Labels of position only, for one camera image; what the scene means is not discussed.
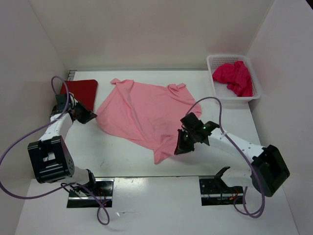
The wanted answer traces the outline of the red t-shirt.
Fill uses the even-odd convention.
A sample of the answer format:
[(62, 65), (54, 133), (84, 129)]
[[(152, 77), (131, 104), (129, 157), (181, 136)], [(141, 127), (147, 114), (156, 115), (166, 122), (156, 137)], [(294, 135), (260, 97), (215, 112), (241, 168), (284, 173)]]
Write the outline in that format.
[(68, 91), (88, 110), (94, 110), (98, 82), (96, 80), (66, 81)]

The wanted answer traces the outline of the light pink t-shirt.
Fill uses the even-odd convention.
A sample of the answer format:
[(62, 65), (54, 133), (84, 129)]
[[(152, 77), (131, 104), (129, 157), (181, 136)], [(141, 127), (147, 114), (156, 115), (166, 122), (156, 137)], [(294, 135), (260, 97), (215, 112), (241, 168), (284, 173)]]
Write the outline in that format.
[(106, 133), (150, 149), (154, 163), (174, 155), (181, 119), (202, 109), (184, 83), (166, 87), (115, 78), (114, 89), (98, 110), (97, 124)]

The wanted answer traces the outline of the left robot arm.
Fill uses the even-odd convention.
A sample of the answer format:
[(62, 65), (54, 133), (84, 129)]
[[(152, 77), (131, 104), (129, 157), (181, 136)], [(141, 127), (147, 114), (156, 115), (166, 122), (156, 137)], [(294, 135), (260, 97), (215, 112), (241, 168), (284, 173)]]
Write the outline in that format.
[(55, 105), (50, 114), (52, 122), (36, 142), (28, 145), (32, 168), (38, 183), (73, 183), (76, 190), (91, 196), (97, 192), (98, 184), (89, 169), (74, 165), (73, 158), (65, 143), (67, 133), (75, 121), (86, 124), (97, 115), (80, 102), (70, 104), (61, 115), (64, 104)]

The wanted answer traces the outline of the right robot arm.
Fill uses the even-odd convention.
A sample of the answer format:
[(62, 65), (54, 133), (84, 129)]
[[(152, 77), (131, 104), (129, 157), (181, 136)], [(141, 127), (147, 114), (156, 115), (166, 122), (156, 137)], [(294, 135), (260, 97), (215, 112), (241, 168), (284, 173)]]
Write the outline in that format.
[(225, 166), (215, 174), (214, 185), (219, 192), (226, 192), (232, 187), (248, 187), (255, 188), (265, 197), (272, 197), (290, 176), (279, 149), (273, 145), (252, 144), (226, 132), (212, 121), (203, 123), (198, 119), (182, 119), (181, 123), (175, 155), (192, 152), (196, 143), (204, 143), (232, 157), (242, 157), (247, 163), (247, 170), (233, 170)]

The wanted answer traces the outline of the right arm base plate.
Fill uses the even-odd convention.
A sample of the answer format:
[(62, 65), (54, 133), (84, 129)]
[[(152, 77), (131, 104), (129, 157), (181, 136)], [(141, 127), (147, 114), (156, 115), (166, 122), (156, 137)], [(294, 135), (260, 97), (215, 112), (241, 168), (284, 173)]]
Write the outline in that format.
[(199, 178), (200, 192), (204, 197), (236, 197), (243, 195), (243, 188), (239, 186), (220, 186), (212, 177)]

